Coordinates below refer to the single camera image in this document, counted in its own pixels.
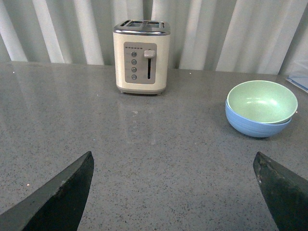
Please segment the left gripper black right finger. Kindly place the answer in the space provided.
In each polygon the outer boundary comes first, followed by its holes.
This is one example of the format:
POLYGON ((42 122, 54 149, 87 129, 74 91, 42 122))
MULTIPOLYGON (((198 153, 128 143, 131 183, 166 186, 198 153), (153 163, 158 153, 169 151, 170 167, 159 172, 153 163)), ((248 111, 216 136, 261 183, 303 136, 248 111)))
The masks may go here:
POLYGON ((308 181, 257 152, 253 169, 271 216, 280 231, 308 229, 308 181))

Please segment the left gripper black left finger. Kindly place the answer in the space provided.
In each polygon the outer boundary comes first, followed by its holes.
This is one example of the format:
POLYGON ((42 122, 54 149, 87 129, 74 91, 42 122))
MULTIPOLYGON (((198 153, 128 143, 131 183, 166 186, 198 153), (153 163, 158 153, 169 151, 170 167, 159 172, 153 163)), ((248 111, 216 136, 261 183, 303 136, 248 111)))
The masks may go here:
POLYGON ((94 159, 86 152, 27 198, 1 214, 2 231, 76 231, 87 203, 94 159))

